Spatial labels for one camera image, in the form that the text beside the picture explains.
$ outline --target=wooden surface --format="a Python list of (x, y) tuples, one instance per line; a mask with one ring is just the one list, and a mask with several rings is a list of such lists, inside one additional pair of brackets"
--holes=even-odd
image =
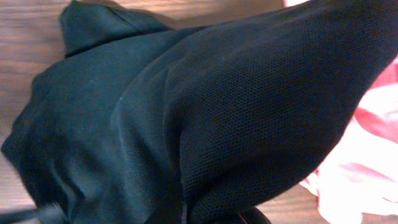
[[(68, 2), (69, 0), (0, 0), (0, 144), (29, 99), (33, 77), (63, 57), (58, 16)], [(117, 2), (127, 9), (155, 13), (161, 21), (174, 28), (225, 22), (282, 7), (281, 0)], [(33, 202), (16, 173), (0, 156), (0, 210), (32, 206)], [(327, 223), (319, 216), (316, 207), (316, 198), (301, 186), (259, 206), (273, 224)], [(363, 223), (398, 223), (398, 218), (365, 215)]]

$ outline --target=clothing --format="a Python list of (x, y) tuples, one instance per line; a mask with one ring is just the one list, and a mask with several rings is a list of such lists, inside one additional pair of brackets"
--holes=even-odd
[(144, 223), (179, 187), (182, 220), (216, 223), (317, 168), (398, 54), (396, 21), (396, 0), (312, 0), (172, 30), (73, 1), (66, 58), (35, 78), (2, 151), (70, 223)]

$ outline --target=pink garment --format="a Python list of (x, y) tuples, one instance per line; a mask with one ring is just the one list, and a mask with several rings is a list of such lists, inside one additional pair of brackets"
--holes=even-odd
[(364, 95), (341, 141), (300, 183), (318, 197), (318, 211), (331, 224), (359, 224), (362, 213), (398, 215), (395, 66)]

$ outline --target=textured black fabric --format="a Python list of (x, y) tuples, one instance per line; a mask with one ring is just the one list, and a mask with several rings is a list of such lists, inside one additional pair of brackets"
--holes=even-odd
[(191, 224), (281, 194), (398, 54), (396, 0), (183, 30), (72, 2), (61, 21), (67, 58), (35, 78), (2, 151), (38, 206), (76, 224), (144, 223), (175, 177)]

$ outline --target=wooden floor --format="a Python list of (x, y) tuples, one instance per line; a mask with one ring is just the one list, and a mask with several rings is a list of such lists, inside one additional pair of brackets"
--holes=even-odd
[[(34, 75), (63, 57), (58, 16), (68, 2), (69, 0), (0, 0), (0, 144), (29, 99), (30, 83)], [(117, 2), (128, 9), (156, 13), (160, 20), (174, 28), (230, 21), (282, 7), (282, 0)], [(0, 211), (32, 206), (16, 173), (0, 156)], [(301, 186), (292, 188), (259, 208), (273, 224), (327, 223), (317, 213), (316, 198)], [(365, 215), (363, 223), (398, 223), (398, 218)]]

